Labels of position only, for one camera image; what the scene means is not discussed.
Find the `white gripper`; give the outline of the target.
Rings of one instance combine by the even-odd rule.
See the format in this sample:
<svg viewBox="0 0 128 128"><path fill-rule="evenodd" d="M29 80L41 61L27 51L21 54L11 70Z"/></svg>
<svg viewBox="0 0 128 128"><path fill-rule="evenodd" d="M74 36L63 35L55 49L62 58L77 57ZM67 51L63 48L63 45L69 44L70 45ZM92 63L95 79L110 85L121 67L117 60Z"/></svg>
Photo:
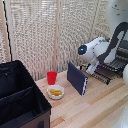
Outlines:
<svg viewBox="0 0 128 128"><path fill-rule="evenodd" d="M96 70L97 66L98 66L98 63L89 65L88 68L86 69L86 72L88 74L93 74L94 71Z"/></svg>

